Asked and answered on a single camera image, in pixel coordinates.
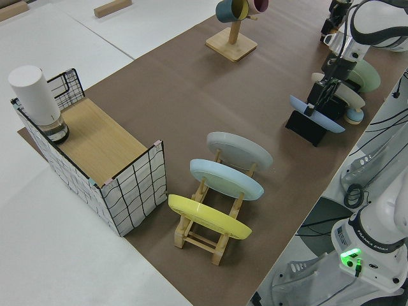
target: green light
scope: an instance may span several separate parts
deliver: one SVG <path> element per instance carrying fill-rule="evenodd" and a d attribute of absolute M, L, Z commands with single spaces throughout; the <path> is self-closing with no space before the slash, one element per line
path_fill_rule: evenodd
<path fill-rule="evenodd" d="M 352 260 L 353 258 L 357 257 L 360 254 L 361 254 L 360 249 L 351 249 L 350 251 L 340 254 L 340 258 L 342 260 L 343 265 L 349 266 L 347 262 L 349 262 L 350 260 Z"/>

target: white plate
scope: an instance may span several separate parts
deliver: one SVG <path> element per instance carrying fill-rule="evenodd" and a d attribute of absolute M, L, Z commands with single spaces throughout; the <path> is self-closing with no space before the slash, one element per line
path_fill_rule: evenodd
<path fill-rule="evenodd" d="M 320 81 L 323 77 L 324 74 L 322 73 L 317 72 L 312 73 L 313 82 Z M 363 100 L 363 98 L 360 97 L 356 92 L 348 88 L 343 83 L 340 84 L 340 86 L 336 90 L 335 95 L 342 99 L 344 102 L 346 102 L 350 108 L 357 109 L 365 106 L 365 101 Z"/>
<path fill-rule="evenodd" d="M 377 70 L 368 62 L 362 60 L 350 72 L 349 80 L 360 85 L 360 92 L 370 92 L 377 89 L 381 84 L 381 77 Z"/>
<path fill-rule="evenodd" d="M 196 180 L 205 178 L 206 186 L 232 198 L 239 198 L 244 193 L 244 200 L 252 201 L 263 194 L 262 186 L 253 178 L 225 164 L 193 159 L 190 161 L 190 172 Z"/>
<path fill-rule="evenodd" d="M 273 162 L 272 156 L 260 145 L 238 135 L 212 132 L 207 135 L 207 147 L 214 154 L 221 150 L 220 159 L 237 168 L 249 170 L 256 163 L 256 170 L 266 170 Z"/>

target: mug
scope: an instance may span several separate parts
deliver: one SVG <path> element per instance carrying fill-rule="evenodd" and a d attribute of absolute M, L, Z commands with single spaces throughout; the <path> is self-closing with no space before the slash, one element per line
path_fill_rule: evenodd
<path fill-rule="evenodd" d="M 222 0 L 215 8 L 215 14 L 221 22 L 243 20 L 248 16 L 249 5 L 247 0 Z"/>
<path fill-rule="evenodd" d="M 248 15 L 256 15 L 266 11 L 269 0 L 248 0 L 249 13 Z"/>

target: black stand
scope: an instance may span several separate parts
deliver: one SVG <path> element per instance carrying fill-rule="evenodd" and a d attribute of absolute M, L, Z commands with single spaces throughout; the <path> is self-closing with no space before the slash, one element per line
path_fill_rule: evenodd
<path fill-rule="evenodd" d="M 315 147 L 322 140 L 327 130 L 319 124 L 311 121 L 297 110 L 294 110 L 285 125 L 285 128 L 291 129 L 299 136 L 311 142 Z"/>

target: grid pattern box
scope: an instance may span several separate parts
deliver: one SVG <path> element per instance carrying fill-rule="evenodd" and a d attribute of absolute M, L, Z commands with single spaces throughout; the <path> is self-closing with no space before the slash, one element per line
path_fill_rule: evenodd
<path fill-rule="evenodd" d="M 48 81 L 60 110 L 85 97 L 75 69 Z M 164 145 L 157 141 L 142 155 L 99 186 L 25 113 L 17 98 L 11 101 L 35 144 L 65 184 L 83 199 L 109 227 L 124 236 L 167 199 Z"/>

